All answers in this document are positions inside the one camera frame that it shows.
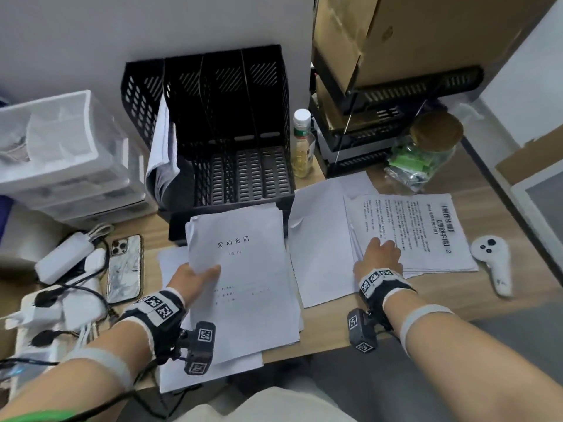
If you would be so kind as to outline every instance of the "gold lid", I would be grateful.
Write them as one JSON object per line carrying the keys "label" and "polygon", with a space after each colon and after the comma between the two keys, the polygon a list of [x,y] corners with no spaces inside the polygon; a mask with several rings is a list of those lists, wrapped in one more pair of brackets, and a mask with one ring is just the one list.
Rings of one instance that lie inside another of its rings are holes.
{"label": "gold lid", "polygon": [[435,111],[414,120],[411,137],[424,151],[448,151],[463,138],[463,126],[452,114]]}

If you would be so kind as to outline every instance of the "jar lid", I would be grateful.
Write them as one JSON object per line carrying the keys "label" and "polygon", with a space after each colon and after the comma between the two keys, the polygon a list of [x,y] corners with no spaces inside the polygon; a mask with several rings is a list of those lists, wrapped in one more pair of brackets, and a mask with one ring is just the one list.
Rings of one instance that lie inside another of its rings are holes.
{"label": "jar lid", "polygon": [[293,114],[293,124],[297,127],[309,127],[311,125],[311,113],[301,108]]}
{"label": "jar lid", "polygon": [[463,125],[445,111],[426,113],[414,120],[411,137],[424,151],[448,151],[463,138]]}

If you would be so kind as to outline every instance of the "white bottle cap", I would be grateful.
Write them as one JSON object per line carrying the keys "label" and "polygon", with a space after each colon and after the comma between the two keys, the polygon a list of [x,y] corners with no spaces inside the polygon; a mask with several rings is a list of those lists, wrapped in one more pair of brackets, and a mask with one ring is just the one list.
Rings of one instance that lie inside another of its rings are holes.
{"label": "white bottle cap", "polygon": [[311,127],[311,113],[304,108],[295,111],[293,114],[293,124],[295,127]]}

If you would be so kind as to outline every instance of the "hand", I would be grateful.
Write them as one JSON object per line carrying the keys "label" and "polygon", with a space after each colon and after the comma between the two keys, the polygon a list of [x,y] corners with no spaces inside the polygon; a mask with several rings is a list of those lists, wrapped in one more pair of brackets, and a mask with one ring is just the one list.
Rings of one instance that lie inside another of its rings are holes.
{"label": "hand", "polygon": [[196,274],[190,265],[185,263],[176,270],[168,287],[178,291],[184,298],[186,307],[191,305],[201,295],[203,286],[208,281],[217,281],[221,274],[221,265],[215,265],[201,274]]}
{"label": "hand", "polygon": [[398,262],[399,257],[401,250],[395,247],[393,241],[389,240],[381,245],[378,238],[373,238],[365,249],[364,260],[354,265],[356,281],[360,281],[372,269],[378,268],[389,268],[403,275],[403,265]]}

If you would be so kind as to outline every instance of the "phone case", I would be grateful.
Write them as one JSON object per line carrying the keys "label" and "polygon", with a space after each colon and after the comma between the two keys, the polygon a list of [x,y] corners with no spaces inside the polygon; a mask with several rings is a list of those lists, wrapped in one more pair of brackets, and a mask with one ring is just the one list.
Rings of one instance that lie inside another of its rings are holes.
{"label": "phone case", "polygon": [[142,264],[143,242],[140,235],[111,243],[106,293],[109,304],[132,300],[141,294]]}

